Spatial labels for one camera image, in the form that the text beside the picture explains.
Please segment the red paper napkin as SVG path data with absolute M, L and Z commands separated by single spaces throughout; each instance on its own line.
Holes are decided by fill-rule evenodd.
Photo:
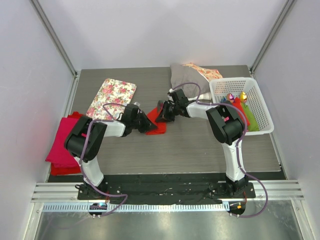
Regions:
M 147 114 L 149 120 L 156 125 L 156 129 L 150 130 L 146 133 L 146 135 L 162 135 L 167 131 L 167 124 L 165 122 L 156 122 L 156 118 L 159 116 L 157 107 L 155 107 L 152 111 Z

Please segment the floral rectangular tray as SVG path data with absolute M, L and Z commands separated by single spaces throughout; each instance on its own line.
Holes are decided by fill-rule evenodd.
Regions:
M 136 92 L 137 85 L 130 82 L 107 78 L 101 85 L 86 116 L 98 120 L 113 120 L 124 111 Z

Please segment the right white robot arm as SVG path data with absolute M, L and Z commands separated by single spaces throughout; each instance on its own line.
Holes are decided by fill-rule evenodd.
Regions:
M 176 116 L 208 120 L 214 137 L 222 144 L 225 162 L 225 190 L 233 198 L 243 193 L 249 183 L 243 168 L 242 139 L 246 126 L 239 110 L 230 103 L 206 103 L 189 100 L 182 89 L 169 93 L 171 99 L 159 101 L 156 122 L 174 122 Z

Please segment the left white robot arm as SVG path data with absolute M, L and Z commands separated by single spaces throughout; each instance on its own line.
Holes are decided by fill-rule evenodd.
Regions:
M 122 138 L 133 130 L 145 134 L 156 129 L 157 126 L 136 104 L 127 104 L 123 112 L 110 120 L 80 117 L 64 142 L 64 148 L 74 157 L 83 175 L 83 184 L 78 186 L 78 190 L 97 200 L 110 196 L 98 163 L 104 138 Z

